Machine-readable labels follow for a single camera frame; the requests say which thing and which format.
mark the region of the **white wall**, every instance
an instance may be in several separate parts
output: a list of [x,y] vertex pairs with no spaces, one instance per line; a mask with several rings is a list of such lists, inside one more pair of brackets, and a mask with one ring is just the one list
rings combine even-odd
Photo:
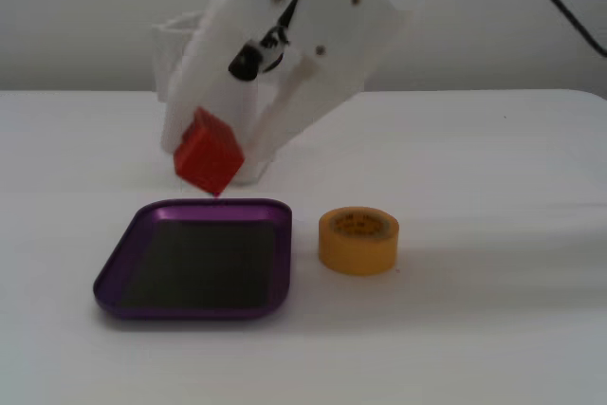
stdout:
[[[0,0],[0,88],[151,88],[148,25],[206,1]],[[607,60],[546,0],[394,1],[416,15],[370,89],[566,87],[607,97]],[[572,1],[607,37],[607,0]]]

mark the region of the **white robotic arm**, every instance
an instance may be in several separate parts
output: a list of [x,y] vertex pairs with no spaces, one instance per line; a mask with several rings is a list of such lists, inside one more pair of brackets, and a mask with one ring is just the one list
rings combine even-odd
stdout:
[[[362,89],[404,19],[388,0],[212,0],[169,82],[163,149],[175,152],[198,107],[216,106],[217,81],[255,84],[288,47],[299,62],[252,128],[235,132],[248,164],[268,160]],[[235,102],[230,93],[220,102]]]

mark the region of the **metal tray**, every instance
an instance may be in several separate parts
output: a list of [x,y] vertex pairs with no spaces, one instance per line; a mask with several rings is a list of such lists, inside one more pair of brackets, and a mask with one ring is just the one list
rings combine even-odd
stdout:
[[93,286],[123,319],[254,319],[290,282],[291,209],[268,199],[162,201],[141,209]]

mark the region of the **tape roll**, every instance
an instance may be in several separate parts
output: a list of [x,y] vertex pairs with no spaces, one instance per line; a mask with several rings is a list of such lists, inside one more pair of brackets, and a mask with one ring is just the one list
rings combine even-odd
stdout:
[[348,275],[375,275],[394,267],[398,221],[371,208],[342,208],[319,223],[319,257],[325,266]]

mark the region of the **wire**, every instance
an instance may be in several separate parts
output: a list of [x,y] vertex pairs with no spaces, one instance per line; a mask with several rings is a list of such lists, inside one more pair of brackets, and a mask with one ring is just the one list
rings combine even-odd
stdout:
[[562,15],[567,18],[567,21],[574,27],[574,29],[581,35],[581,37],[586,41],[586,43],[596,51],[600,56],[607,57],[607,49],[599,44],[599,42],[592,36],[592,34],[588,31],[587,28],[579,21],[575,14],[571,12],[571,10],[565,6],[562,0],[550,0],[554,6],[559,9]]

